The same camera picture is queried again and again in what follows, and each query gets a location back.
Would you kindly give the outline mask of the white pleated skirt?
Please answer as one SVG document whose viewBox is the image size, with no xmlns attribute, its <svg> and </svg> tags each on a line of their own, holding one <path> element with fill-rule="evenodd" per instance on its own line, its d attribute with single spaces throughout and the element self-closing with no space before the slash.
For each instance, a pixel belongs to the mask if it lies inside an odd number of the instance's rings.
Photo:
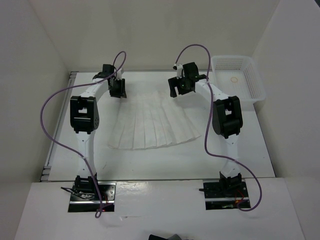
<svg viewBox="0 0 320 240">
<path fill-rule="evenodd" d="M 201 135 L 185 111 L 164 91 L 122 99 L 108 146 L 119 150 L 166 148 Z"/>
</svg>

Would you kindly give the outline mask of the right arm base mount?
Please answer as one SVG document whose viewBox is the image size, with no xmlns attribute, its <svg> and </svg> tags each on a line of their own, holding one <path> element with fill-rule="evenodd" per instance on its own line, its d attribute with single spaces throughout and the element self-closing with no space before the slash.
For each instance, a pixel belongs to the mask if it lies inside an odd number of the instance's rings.
<svg viewBox="0 0 320 240">
<path fill-rule="evenodd" d="M 223 190 L 217 180 L 207 180 L 203 182 L 202 188 L 199 189 L 204 194 L 206 210 L 230 210 L 250 209 L 251 203 L 245 181 L 239 186 Z"/>
</svg>

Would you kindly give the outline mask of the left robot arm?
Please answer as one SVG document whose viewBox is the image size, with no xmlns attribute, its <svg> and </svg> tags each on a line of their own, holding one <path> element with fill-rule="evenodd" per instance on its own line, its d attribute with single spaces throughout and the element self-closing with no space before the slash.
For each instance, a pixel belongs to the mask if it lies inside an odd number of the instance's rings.
<svg viewBox="0 0 320 240">
<path fill-rule="evenodd" d="M 100 125 L 98 101 L 109 92 L 113 98 L 126 98 L 124 70 L 114 65 L 104 64 L 102 71 L 92 78 L 92 85 L 78 96 L 70 98 L 70 125 L 77 142 L 80 162 L 72 187 L 72 193 L 82 199 L 99 197 L 100 188 L 94 163 L 94 137 Z"/>
</svg>

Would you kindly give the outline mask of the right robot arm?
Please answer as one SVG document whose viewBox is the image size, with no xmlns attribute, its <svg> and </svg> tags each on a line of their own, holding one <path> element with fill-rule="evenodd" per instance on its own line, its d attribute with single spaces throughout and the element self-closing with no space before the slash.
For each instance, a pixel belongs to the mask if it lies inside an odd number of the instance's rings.
<svg viewBox="0 0 320 240">
<path fill-rule="evenodd" d="M 218 135 L 222 153 L 226 162 L 219 172 L 217 186 L 201 189 L 201 192 L 213 197 L 230 198 L 242 184 L 242 175 L 239 165 L 237 141 L 243 126 L 241 103 L 237 96 L 229 96 L 218 89 L 205 74 L 200 74 L 195 62 L 174 64 L 176 76 L 168 80 L 170 96 L 185 95 L 195 92 L 206 99 L 212 107 L 211 124 L 213 131 Z"/>
</svg>

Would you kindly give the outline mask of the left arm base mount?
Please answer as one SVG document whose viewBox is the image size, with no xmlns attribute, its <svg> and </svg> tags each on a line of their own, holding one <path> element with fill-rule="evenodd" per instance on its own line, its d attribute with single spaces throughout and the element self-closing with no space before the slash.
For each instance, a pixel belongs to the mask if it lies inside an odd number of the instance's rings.
<svg viewBox="0 0 320 240">
<path fill-rule="evenodd" d="M 98 182 L 103 205 L 103 213 L 115 211 L 116 186 L 117 184 L 115 182 Z M 83 191 L 76 192 L 74 186 L 61 187 L 61 189 L 70 194 L 68 204 L 69 213 L 96 212 L 100 207 L 100 199 L 97 193 L 84 193 Z"/>
</svg>

